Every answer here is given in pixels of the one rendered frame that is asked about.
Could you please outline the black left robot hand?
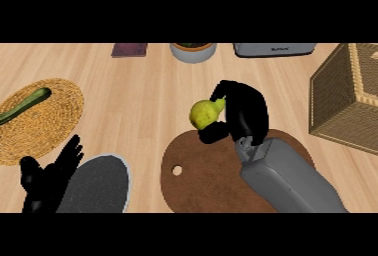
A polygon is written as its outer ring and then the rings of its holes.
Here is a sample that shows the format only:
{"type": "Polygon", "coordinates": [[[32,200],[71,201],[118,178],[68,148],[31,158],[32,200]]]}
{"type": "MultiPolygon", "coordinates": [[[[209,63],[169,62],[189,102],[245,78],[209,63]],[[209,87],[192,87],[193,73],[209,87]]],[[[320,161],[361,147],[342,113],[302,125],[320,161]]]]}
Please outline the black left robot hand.
{"type": "Polygon", "coordinates": [[[23,213],[54,213],[71,177],[78,168],[84,153],[79,136],[69,139],[53,163],[40,166],[34,157],[25,156],[20,161],[20,185],[26,192],[23,213]]]}

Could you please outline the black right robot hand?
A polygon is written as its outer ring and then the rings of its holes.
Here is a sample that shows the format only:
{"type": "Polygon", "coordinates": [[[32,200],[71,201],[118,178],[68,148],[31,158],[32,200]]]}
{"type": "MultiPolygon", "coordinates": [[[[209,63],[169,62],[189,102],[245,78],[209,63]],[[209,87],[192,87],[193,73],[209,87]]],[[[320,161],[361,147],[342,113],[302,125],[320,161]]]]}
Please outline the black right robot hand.
{"type": "Polygon", "coordinates": [[[268,132],[268,112],[263,94],[236,81],[221,80],[209,100],[226,100],[226,121],[214,121],[198,131],[199,140],[212,144],[227,136],[233,141],[252,137],[251,145],[260,145],[268,132]]]}

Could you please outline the yellow-green pear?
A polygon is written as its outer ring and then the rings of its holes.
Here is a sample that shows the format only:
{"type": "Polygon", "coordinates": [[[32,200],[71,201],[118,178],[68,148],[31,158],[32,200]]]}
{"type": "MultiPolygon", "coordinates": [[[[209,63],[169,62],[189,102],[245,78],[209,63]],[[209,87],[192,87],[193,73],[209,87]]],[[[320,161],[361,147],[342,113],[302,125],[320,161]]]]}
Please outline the yellow-green pear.
{"type": "Polygon", "coordinates": [[[200,100],[193,104],[189,113],[189,121],[198,130],[202,130],[217,121],[224,106],[224,99],[217,99],[215,101],[200,100]]]}

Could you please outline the brown wicker basket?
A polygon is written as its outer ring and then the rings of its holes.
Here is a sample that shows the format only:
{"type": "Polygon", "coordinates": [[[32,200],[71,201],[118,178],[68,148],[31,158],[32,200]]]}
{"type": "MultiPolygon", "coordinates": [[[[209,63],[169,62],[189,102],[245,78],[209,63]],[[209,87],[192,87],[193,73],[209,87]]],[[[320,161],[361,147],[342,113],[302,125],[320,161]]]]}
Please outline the brown wicker basket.
{"type": "Polygon", "coordinates": [[[339,43],[311,75],[308,133],[378,155],[378,43],[339,43]]]}

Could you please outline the round brown cutting board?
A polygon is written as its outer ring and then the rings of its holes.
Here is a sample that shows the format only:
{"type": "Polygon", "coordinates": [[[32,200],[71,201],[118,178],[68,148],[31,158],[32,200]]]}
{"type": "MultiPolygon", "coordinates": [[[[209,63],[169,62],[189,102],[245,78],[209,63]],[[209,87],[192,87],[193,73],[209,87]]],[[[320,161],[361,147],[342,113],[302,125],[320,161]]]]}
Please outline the round brown cutting board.
{"type": "Polygon", "coordinates": [[[239,170],[230,137],[203,144],[196,130],[181,133],[167,146],[161,163],[161,191],[169,209],[175,213],[276,213],[239,170]]]}

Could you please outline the round woven straw placemat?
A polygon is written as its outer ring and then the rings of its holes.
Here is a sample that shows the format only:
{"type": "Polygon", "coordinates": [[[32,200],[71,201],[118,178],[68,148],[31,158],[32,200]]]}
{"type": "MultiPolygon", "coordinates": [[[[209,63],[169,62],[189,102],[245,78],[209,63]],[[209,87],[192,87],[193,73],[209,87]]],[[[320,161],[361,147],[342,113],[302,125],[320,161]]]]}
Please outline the round woven straw placemat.
{"type": "Polygon", "coordinates": [[[0,165],[17,165],[23,156],[44,156],[76,126],[84,106],[82,92],[62,78],[43,79],[19,89],[0,103],[0,114],[40,88],[50,89],[50,97],[0,125],[0,165]]]}

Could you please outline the grey toaster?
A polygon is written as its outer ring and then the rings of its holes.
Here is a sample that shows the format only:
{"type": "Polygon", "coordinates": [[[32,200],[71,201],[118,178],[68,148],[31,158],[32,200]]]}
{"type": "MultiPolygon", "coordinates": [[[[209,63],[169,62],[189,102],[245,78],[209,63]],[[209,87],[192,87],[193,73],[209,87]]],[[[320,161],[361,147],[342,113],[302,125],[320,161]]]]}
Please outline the grey toaster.
{"type": "Polygon", "coordinates": [[[314,43],[234,43],[234,54],[240,58],[301,56],[313,52],[314,43]]]}

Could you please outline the green cucumber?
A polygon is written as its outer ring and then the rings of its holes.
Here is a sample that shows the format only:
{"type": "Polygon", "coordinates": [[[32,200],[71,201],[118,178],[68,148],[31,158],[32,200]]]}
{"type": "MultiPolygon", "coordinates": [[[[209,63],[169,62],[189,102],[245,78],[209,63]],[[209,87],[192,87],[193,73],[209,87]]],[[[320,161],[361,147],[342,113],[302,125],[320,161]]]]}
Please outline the green cucumber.
{"type": "Polygon", "coordinates": [[[38,88],[17,105],[0,114],[0,125],[14,119],[32,106],[41,103],[51,96],[51,90],[47,87],[38,88]]]}

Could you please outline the purple book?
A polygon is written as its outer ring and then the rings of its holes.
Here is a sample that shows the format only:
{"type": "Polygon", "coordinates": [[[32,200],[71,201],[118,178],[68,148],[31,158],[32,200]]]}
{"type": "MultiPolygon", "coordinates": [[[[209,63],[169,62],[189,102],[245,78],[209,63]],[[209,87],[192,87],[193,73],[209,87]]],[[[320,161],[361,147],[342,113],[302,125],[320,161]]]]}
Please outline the purple book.
{"type": "Polygon", "coordinates": [[[110,56],[112,57],[144,57],[146,43],[115,43],[110,56]]]}

